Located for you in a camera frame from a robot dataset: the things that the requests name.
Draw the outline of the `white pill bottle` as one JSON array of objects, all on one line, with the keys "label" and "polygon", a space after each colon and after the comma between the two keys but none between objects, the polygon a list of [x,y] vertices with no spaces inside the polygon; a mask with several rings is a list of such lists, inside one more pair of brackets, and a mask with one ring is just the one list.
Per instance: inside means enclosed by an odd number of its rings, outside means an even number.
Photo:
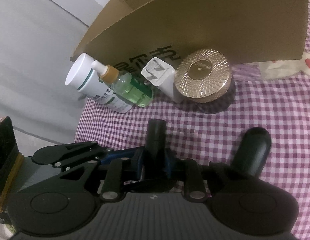
[{"label": "white pill bottle", "polygon": [[99,79],[98,73],[92,68],[93,61],[94,58],[82,53],[68,72],[65,85],[115,112],[128,112],[133,104],[117,96],[110,86]]}]

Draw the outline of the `gold lid cosmetic jar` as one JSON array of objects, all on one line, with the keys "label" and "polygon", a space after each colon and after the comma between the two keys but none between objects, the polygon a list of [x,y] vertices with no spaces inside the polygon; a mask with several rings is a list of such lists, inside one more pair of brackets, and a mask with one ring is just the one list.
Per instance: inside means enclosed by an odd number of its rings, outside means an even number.
[{"label": "gold lid cosmetic jar", "polygon": [[188,55],[175,72],[178,92],[196,103],[219,99],[230,88],[232,72],[227,58],[217,50],[201,49]]}]

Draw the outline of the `black stand frame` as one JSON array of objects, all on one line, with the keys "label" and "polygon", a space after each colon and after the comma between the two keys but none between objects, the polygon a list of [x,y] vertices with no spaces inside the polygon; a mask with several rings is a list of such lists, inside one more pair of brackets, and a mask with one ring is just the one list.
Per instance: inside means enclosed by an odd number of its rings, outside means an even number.
[{"label": "black stand frame", "polygon": [[0,213],[4,211],[23,158],[17,147],[11,118],[0,118]]}]

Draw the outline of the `cream mat with red hearts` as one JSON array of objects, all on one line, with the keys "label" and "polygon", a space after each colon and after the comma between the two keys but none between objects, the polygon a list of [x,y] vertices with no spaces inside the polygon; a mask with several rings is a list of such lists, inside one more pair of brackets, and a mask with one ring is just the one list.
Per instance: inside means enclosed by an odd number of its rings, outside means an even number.
[{"label": "cream mat with red hearts", "polygon": [[297,74],[310,76],[310,53],[304,52],[300,60],[259,62],[259,71],[264,80],[283,79]]}]

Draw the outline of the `purple checkered tablecloth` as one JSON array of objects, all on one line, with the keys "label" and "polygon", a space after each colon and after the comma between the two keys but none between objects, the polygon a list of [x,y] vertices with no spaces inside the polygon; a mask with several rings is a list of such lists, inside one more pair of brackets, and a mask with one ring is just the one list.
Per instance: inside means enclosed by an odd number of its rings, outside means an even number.
[{"label": "purple checkered tablecloth", "polygon": [[146,108],[119,114],[87,100],[75,142],[97,141],[115,150],[144,144],[150,119],[167,123],[166,142],[180,158],[229,163],[244,133],[263,127],[271,135],[271,152],[261,178],[291,193],[299,204],[293,227],[298,239],[310,239],[310,76],[263,80],[258,65],[237,65],[235,101],[221,113],[200,112],[189,102],[179,105],[158,92]]}]

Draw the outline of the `black cylindrical tube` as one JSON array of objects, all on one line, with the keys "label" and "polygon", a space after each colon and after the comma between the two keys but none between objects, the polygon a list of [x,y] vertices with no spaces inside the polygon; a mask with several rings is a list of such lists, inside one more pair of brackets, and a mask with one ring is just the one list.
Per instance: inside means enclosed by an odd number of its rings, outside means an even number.
[{"label": "black cylindrical tube", "polygon": [[147,160],[156,165],[165,164],[166,121],[151,119],[147,124],[145,151]]}]

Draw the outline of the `open brown cardboard box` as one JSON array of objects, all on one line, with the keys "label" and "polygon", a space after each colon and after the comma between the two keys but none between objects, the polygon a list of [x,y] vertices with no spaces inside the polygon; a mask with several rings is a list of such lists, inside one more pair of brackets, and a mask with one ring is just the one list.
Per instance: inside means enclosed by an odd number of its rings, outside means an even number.
[{"label": "open brown cardboard box", "polygon": [[307,22],[308,0],[109,0],[73,55],[136,66],[208,48],[232,64],[293,60]]}]

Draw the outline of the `green dropper bottle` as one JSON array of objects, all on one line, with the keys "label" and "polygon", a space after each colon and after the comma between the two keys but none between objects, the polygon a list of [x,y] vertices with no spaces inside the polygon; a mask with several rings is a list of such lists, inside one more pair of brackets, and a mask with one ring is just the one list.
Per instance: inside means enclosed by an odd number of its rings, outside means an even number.
[{"label": "green dropper bottle", "polygon": [[99,79],[111,86],[116,95],[144,108],[153,100],[153,90],[127,71],[120,71],[113,66],[104,65],[97,60],[92,68],[98,73]]}]

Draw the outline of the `white power adapter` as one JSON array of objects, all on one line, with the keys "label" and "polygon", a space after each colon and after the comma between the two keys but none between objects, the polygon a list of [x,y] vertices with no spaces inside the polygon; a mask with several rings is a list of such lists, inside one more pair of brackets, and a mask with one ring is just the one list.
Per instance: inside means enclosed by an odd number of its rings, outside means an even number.
[{"label": "white power adapter", "polygon": [[173,102],[181,103],[182,95],[175,87],[175,69],[165,61],[153,57],[141,70],[141,75]]}]

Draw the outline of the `white fabric sheet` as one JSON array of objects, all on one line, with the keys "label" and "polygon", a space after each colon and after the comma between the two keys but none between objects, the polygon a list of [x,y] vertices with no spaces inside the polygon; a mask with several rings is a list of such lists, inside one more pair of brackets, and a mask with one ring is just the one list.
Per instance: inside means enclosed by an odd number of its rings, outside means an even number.
[{"label": "white fabric sheet", "polygon": [[65,78],[108,0],[0,0],[0,116],[52,142],[74,139],[85,100]]}]

